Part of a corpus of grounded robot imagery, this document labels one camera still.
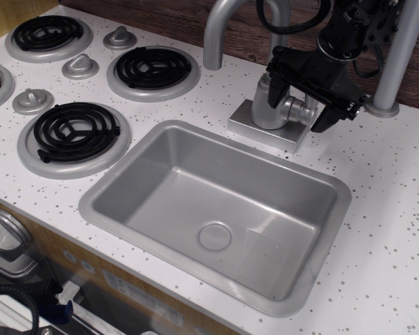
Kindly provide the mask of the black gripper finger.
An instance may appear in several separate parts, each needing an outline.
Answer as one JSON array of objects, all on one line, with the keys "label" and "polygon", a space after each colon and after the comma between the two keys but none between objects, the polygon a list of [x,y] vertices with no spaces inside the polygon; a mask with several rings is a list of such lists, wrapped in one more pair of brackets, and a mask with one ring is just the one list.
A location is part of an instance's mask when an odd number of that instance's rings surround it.
[{"label": "black gripper finger", "polygon": [[343,112],[337,107],[325,106],[320,116],[311,127],[311,132],[323,133],[333,127],[341,118]]},{"label": "black gripper finger", "polygon": [[270,72],[270,83],[267,101],[272,108],[278,107],[278,104],[287,94],[290,83],[285,76],[278,72]]}]

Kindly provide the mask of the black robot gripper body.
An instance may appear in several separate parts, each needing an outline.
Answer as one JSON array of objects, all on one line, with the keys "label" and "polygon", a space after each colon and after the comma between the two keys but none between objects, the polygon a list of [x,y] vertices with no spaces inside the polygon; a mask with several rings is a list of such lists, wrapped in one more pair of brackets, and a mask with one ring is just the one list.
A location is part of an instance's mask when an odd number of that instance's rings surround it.
[{"label": "black robot gripper body", "polygon": [[267,72],[278,72],[290,86],[308,94],[324,106],[337,107],[341,120],[354,119],[367,97],[348,73],[347,64],[335,61],[320,49],[299,51],[276,46]]}]

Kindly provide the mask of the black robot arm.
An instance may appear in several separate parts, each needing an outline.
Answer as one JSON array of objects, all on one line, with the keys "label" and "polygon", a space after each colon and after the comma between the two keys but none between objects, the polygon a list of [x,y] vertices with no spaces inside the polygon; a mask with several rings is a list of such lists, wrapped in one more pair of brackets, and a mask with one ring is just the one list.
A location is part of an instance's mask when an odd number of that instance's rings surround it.
[{"label": "black robot arm", "polygon": [[291,35],[328,23],[319,31],[316,49],[294,50],[274,47],[267,66],[271,77],[267,102],[276,108],[289,87],[295,87],[324,104],[311,131],[322,133],[339,120],[354,119],[368,97],[348,74],[362,52],[372,50],[378,68],[384,65],[380,46],[397,31],[396,21],[402,1],[321,1],[317,14],[307,22],[289,27],[270,24],[257,1],[256,11],[262,25],[274,34]]}]

